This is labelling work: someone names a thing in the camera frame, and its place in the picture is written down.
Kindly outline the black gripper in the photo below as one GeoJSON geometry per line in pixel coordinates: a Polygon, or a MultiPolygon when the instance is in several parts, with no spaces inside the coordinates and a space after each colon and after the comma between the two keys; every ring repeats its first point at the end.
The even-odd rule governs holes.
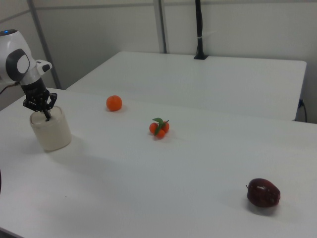
{"type": "Polygon", "coordinates": [[[51,119],[50,110],[54,107],[57,100],[57,93],[49,93],[42,78],[28,84],[21,85],[26,96],[23,106],[34,112],[41,112],[45,115],[45,121],[51,119]]]}

